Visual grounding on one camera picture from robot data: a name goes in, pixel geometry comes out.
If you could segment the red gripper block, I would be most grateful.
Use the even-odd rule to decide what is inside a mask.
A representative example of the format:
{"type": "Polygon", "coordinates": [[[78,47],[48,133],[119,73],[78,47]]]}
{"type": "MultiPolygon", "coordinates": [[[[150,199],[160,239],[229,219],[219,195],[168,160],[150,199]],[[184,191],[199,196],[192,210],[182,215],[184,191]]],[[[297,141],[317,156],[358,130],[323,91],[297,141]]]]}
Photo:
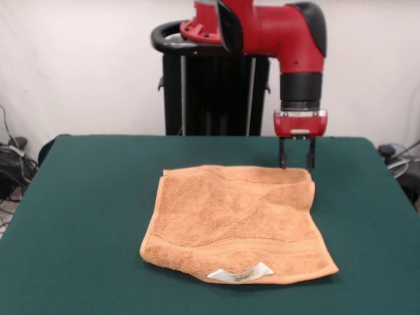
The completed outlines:
{"type": "MultiPolygon", "coordinates": [[[[328,117],[308,116],[294,117],[274,115],[274,130],[278,137],[293,137],[306,135],[309,139],[309,150],[306,156],[306,168],[313,170],[315,167],[316,138],[322,137],[326,131],[328,117]]],[[[285,151],[285,138],[279,138],[279,167],[287,167],[287,154],[285,151]]]]}

